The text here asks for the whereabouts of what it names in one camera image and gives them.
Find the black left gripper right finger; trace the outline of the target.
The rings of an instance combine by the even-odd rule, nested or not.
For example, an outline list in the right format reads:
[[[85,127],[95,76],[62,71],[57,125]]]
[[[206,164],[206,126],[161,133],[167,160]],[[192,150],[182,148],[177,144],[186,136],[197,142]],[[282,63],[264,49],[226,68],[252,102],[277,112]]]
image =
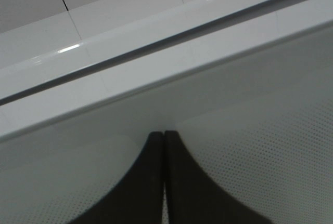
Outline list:
[[[169,223],[271,222],[215,183],[176,131],[164,133],[164,160]]]

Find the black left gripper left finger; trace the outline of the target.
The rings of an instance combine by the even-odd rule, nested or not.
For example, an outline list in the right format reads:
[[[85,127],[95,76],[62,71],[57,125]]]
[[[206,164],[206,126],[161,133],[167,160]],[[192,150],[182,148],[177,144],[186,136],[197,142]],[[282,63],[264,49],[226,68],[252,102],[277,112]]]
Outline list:
[[[161,223],[163,133],[151,132],[138,158],[121,180],[71,223]]]

